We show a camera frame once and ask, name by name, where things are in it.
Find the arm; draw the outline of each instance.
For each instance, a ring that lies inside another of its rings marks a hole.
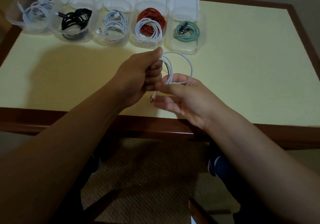
[[[107,128],[160,81],[162,49],[131,56],[113,79],[0,161],[1,223],[47,222]]]
[[[174,74],[173,81],[187,76]],[[157,83],[174,97],[157,96],[154,105],[181,113],[218,144],[261,200],[279,217],[296,223],[318,223],[320,177],[294,160],[258,128],[227,107],[200,81],[185,86]]]

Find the dark pants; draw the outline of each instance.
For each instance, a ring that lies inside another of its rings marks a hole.
[[[216,161],[214,172],[241,205],[233,214],[235,224],[277,222],[225,156]]]
[[[90,175],[99,165],[99,158],[91,156],[78,176],[73,187],[64,198],[50,223],[81,223],[83,207],[81,189],[85,186]],[[238,213],[233,214],[235,224],[239,223],[276,223],[270,212],[264,207],[243,178],[234,169],[225,156],[219,157],[214,166],[216,175],[223,181],[232,196],[241,205]]]

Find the coiled red cable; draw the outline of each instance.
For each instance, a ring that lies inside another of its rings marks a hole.
[[[137,22],[140,21],[143,18],[150,18],[150,19],[152,19],[154,21],[157,21],[160,24],[162,31],[164,30],[164,28],[167,25],[167,22],[166,22],[165,18],[161,15],[161,13],[157,9],[154,9],[154,8],[147,8],[147,9],[143,10],[139,14],[139,16],[137,18]],[[140,32],[142,34],[146,34],[146,35],[150,35],[151,36],[153,34],[153,28],[150,25],[145,24],[140,29]]]

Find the yellow table surface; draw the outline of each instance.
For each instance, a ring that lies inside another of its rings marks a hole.
[[[320,126],[320,82],[288,12],[206,1],[200,6],[208,28],[205,45],[188,55],[194,78],[252,123]],[[148,50],[22,33],[0,68],[0,107],[68,111],[129,56]],[[182,57],[170,58],[175,73],[190,74]],[[149,98],[146,93],[122,114],[177,118]]]

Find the black cable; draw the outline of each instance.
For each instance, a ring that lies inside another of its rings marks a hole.
[[[62,17],[61,30],[66,30],[67,28],[70,28],[74,25],[79,26],[80,30],[85,29],[88,25],[91,15],[92,11],[87,8],[80,8],[75,10],[74,12],[69,12],[67,14],[59,12],[58,16]],[[62,36],[69,41],[78,41],[83,39],[87,33],[88,30],[78,34],[62,34]]]

